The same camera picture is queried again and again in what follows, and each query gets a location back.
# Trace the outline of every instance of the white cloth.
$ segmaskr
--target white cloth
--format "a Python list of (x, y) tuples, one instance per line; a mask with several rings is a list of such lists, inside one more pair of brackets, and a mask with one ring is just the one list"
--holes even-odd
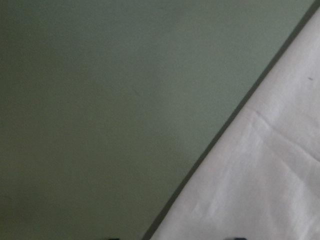
[(319, 10), (201, 163), (151, 239), (232, 237), (320, 239)]

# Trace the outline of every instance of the green wall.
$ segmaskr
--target green wall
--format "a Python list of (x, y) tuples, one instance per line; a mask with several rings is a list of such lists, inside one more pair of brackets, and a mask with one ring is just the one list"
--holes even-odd
[(141, 239), (312, 3), (0, 1), (0, 239)]

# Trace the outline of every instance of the white sheet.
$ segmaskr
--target white sheet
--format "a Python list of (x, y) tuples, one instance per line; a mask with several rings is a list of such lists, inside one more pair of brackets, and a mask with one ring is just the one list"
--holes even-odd
[(319, 10), (194, 173), (151, 239), (233, 237), (320, 239)]

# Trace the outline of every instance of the white fabric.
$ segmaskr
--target white fabric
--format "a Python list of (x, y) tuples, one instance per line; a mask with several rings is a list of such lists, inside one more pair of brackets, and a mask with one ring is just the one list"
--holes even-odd
[(320, 239), (319, 10), (213, 147), (151, 239), (233, 237)]

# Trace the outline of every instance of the wrinkle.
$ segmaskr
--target wrinkle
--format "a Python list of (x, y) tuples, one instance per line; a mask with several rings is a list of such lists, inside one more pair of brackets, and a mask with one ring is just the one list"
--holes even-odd
[(260, 132), (258, 131), (258, 129), (257, 129), (253, 124), (251, 124), (251, 126), (252, 126), (252, 128), (255, 130), (257, 136), (263, 141), (264, 146), (266, 146), (271, 152), (273, 152), (273, 154), (274, 154), (275, 156), (278, 157), (279, 160), (281, 160), (282, 166), (285, 167), (289, 172), (291, 172), (291, 173), (296, 177), (296, 179), (297, 179), (299, 182), (302, 183), (303, 188), (308, 189), (308, 193), (309, 193), (309, 194), (313, 195), (315, 198), (317, 198), (318, 200), (320, 200), (320, 193), (315, 192), (314, 190), (312, 190), (312, 189), (310, 188), (310, 186), (308, 186), (308, 184), (307, 184), (306, 181), (305, 181), (305, 180), (306, 180), (306, 176), (309, 175), (310, 171), (311, 171), (314, 167), (312, 167), (312, 165), (310, 164), (310, 165), (309, 165), (309, 168), (306, 169), (306, 170), (304, 170), (304, 175), (301, 174), (301, 173), (299, 173), (299, 172), (290, 164), (290, 162), (286, 161), (281, 154), (279, 154), (277, 151), (274, 150), (274, 148), (273, 148), (272, 146), (270, 146), (270, 144), (265, 140), (265, 137), (263, 137), (263, 136), (261, 136), (261, 135), (259, 134)]
[[(269, 150), (273, 150), (266, 142), (265, 142), (265, 146), (269, 149)], [(290, 197), (290, 199), (292, 199), (292, 197), (294, 199), (296, 198), (301, 198), (305, 193), (303, 193), (304, 190), (308, 190), (308, 194), (313, 195), (314, 197), (316, 197), (317, 199), (319, 199), (319, 196), (317, 196), (313, 191), (310, 191), (307, 184), (305, 183), (305, 181), (302, 180), (302, 178), (299, 176), (299, 174), (297, 172), (295, 172), (289, 165), (288, 163), (283, 160), (283, 158), (277, 153), (272, 151), (276, 156), (278, 156), (281, 159), (282, 162), (282, 166), (285, 167), (287, 170), (289, 170), (289, 172), (292, 172), (293, 175), (291, 175), (293, 178), (296, 178), (296, 181), (299, 182), (299, 184), (297, 185), (297, 190), (294, 191), (294, 195), (292, 195)], [(273, 229), (271, 232), (274, 234), (274, 236), (277, 236), (277, 234), (279, 234), (279, 232), (277, 230), (279, 230), (280, 226), (286, 226), (286, 223), (288, 221), (291, 222), (291, 224), (288, 224), (288, 226), (295, 226), (294, 228), (291, 227), (287, 227), (285, 234), (283, 236), (284, 239), (292, 239), (294, 238), (294, 236), (300, 236), (299, 240), (304, 239), (304, 236), (307, 236), (310, 232), (310, 230), (312, 229), (312, 226), (315, 225), (315, 222), (318, 220), (318, 217), (311, 219), (310, 221), (306, 222), (304, 224), (304, 226), (299, 225), (299, 219), (301, 219), (301, 216), (310, 216), (310, 209), (308, 207), (308, 204), (305, 204), (305, 207), (301, 208), (300, 211), (297, 211), (297, 208), (294, 206), (294, 204), (289, 204), (286, 208), (287, 208), (287, 213), (292, 213), (293, 215), (288, 215), (286, 218), (281, 219), (276, 217), (276, 212), (277, 210), (272, 207), (271, 202), (273, 202), (273, 196), (272, 196), (272, 192), (273, 192), (273, 187), (275, 187), (273, 184), (267, 184), (269, 182), (269, 174), (268, 172), (269, 170), (264, 171), (264, 174), (260, 174), (260, 178), (258, 179), (258, 184), (260, 186), (260, 190), (261, 193), (263, 195), (263, 206), (264, 206), (264, 210), (265, 210), (265, 217), (267, 219), (267, 225), (266, 227), (268, 227), (268, 229)]]
[(303, 151), (305, 154), (307, 154), (309, 157), (311, 157), (313, 160), (315, 160), (318, 164), (320, 164), (320, 159), (319, 157), (315, 156), (312, 154), (308, 149), (306, 149), (303, 145), (299, 144), (298, 142), (292, 140), (289, 138), (287, 135), (285, 135), (283, 132), (278, 130), (275, 126), (273, 126), (269, 120), (258, 110), (248, 107), (248, 109), (252, 110), (256, 116), (258, 116), (266, 125), (268, 125), (275, 133), (277, 133), (279, 136), (281, 136), (283, 139), (285, 139), (287, 142), (295, 145), (298, 147), (301, 151)]
[(301, 237), (299, 238), (299, 240), (304, 240), (304, 239), (311, 239), (308, 237), (308, 235), (310, 235), (312, 233), (312, 231), (315, 230), (315, 226), (319, 225), (319, 217), (318, 216), (314, 216), (309, 223), (307, 224), (307, 226), (305, 226), (305, 230), (304, 232), (301, 234)]

